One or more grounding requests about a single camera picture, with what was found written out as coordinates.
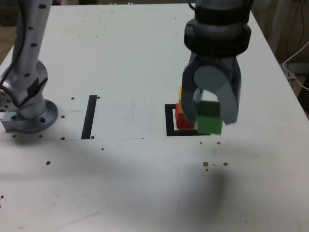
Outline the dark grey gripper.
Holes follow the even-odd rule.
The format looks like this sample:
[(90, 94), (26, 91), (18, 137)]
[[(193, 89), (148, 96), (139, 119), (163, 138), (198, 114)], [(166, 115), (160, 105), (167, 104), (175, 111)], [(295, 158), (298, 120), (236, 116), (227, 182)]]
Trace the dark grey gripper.
[(225, 124), (238, 119), (241, 72), (235, 56), (227, 58), (199, 57), (192, 53), (183, 71), (181, 106), (187, 121), (196, 122), (196, 103), (202, 90), (213, 93), (220, 105), (220, 117)]

